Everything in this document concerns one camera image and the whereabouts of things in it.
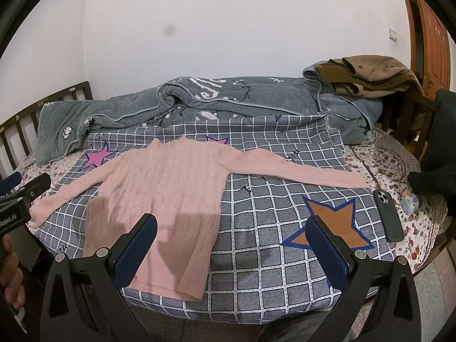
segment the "red floral pattern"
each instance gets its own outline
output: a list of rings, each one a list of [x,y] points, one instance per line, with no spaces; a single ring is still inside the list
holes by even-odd
[[[77,160],[81,158],[82,154],[83,151],[78,150],[76,152],[71,153],[70,155],[65,156],[61,160],[49,162],[42,167],[38,167],[36,165],[36,151],[33,151],[24,161],[22,161],[19,164],[19,166],[16,169],[16,171],[19,171],[22,175],[22,181],[19,187],[25,185],[30,180],[34,179],[35,177],[44,172],[48,173],[51,177],[51,188],[47,192],[36,198],[31,203],[31,206],[39,202],[40,199],[45,197],[48,194],[48,192],[51,192],[55,188],[55,186],[63,178],[63,176],[65,176],[67,172],[73,168]],[[29,225],[28,227],[31,232],[36,232],[36,229],[32,229]]]
[[[411,190],[407,175],[420,171],[420,164],[403,145],[379,129],[371,132],[363,144],[345,149],[345,160],[352,170],[362,173],[373,190],[380,187],[393,197],[405,235],[402,242],[394,244],[396,255],[405,256],[412,272],[417,271],[428,257],[446,216],[444,197],[419,196],[418,210],[412,215],[404,213],[400,194],[404,189]]]

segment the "pink star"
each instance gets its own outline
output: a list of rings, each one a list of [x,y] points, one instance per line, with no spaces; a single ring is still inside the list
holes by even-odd
[[[90,166],[95,166],[95,167],[101,166],[101,164],[103,163],[103,160],[107,156],[111,155],[112,153],[115,153],[115,152],[108,151],[108,143],[105,142],[103,148],[99,152],[86,153],[87,162],[85,163],[84,166],[81,167],[81,170],[86,167],[90,167]]]
[[[220,144],[226,144],[228,142],[229,138],[224,138],[224,139],[213,139],[209,136],[206,136],[206,141],[212,141]]]

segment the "blue gripper pad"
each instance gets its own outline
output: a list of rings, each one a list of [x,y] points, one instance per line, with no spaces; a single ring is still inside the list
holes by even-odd
[[[306,239],[331,286],[344,292],[349,285],[348,265],[314,217],[306,221]]]
[[[22,175],[19,171],[9,175],[3,181],[0,181],[0,196],[4,196],[10,190],[13,190],[22,181]]]
[[[123,234],[112,246],[113,254],[116,244],[129,240],[113,264],[113,284],[117,290],[128,287],[141,265],[150,246],[157,236],[157,220],[151,214],[144,214],[129,233]]]

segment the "phone case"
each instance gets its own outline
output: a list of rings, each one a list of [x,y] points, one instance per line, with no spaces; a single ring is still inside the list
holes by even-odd
[[[385,229],[386,241],[388,243],[401,242],[404,239],[404,231],[391,194],[377,189],[373,192],[373,198]]]

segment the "small toy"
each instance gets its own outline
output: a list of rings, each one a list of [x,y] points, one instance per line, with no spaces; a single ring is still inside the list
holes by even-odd
[[[414,213],[420,206],[420,201],[418,200],[418,197],[410,190],[405,189],[401,193],[401,197],[402,199],[400,201],[400,205],[404,210],[405,214],[407,215],[411,215],[412,213]]]

